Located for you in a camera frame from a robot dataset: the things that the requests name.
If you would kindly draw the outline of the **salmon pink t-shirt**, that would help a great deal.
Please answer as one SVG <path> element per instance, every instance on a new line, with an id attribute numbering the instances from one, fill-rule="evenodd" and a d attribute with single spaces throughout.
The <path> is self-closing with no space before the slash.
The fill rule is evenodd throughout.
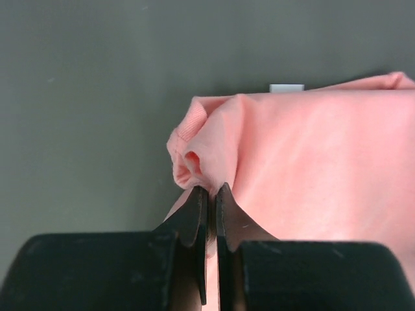
<path id="1" fill-rule="evenodd" d="M 377 242 L 414 284 L 414 81 L 195 97 L 167 142 L 175 183 L 237 204 L 280 240 Z"/>

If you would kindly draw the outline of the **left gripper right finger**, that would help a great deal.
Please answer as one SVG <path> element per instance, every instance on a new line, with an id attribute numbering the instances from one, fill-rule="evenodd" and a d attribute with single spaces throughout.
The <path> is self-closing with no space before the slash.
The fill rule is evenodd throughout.
<path id="1" fill-rule="evenodd" d="M 216 197 L 221 310 L 413 310 L 394 254 L 373 242 L 283 241 L 235 202 Z"/>

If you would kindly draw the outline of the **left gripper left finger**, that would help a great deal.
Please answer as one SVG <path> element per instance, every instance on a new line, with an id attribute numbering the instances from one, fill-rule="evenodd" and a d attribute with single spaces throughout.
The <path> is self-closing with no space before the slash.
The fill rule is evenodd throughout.
<path id="1" fill-rule="evenodd" d="M 200 310 L 208 192 L 195 187 L 152 231 L 36 235 L 1 285 L 2 310 Z"/>

